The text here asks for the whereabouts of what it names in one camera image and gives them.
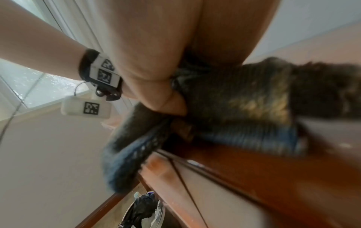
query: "trash bin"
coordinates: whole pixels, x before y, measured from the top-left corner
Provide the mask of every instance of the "trash bin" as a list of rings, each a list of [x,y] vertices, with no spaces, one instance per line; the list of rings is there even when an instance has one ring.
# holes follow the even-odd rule
[[[124,223],[124,220],[127,218],[127,214],[131,211],[133,206],[134,206],[134,202],[132,203],[132,205],[130,205],[130,207],[126,211],[121,223],[118,225],[118,228],[123,228],[122,224]],[[176,220],[176,218],[174,218],[171,212],[165,206],[163,206],[162,202],[159,202],[158,210],[159,210],[159,214],[154,218],[154,222],[150,228],[181,228],[179,222]]]

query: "wooden edge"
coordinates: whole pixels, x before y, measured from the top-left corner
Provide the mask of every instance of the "wooden edge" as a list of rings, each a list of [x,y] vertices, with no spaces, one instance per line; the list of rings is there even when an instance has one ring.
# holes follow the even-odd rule
[[[102,217],[104,217],[113,207],[115,207],[127,194],[113,194],[104,203],[102,203],[97,209],[95,209],[90,215],[88,215],[81,223],[75,228],[92,228]]]

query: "window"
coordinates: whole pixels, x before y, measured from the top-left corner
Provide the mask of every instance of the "window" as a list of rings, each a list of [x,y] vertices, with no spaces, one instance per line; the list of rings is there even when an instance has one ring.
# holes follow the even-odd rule
[[[43,0],[13,0],[40,19],[61,30]],[[34,82],[42,77],[37,86],[23,101]],[[60,101],[65,96],[74,93],[81,81],[68,79],[51,74],[45,74],[3,59],[0,59],[0,120],[9,117],[9,113],[23,101],[19,112],[26,112],[34,108]],[[88,91],[86,84],[77,88],[77,93]]]

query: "forearm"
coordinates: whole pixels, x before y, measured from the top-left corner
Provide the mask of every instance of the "forearm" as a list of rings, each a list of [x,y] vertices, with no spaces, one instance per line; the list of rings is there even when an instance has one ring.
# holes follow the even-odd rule
[[[0,58],[71,79],[86,47],[11,0],[0,1]]]

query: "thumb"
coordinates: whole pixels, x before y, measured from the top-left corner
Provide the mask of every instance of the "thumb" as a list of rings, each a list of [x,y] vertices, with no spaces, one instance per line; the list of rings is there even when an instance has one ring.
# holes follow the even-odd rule
[[[173,90],[169,79],[144,80],[139,78],[124,78],[134,95],[149,109],[185,116],[187,107],[180,93]]]

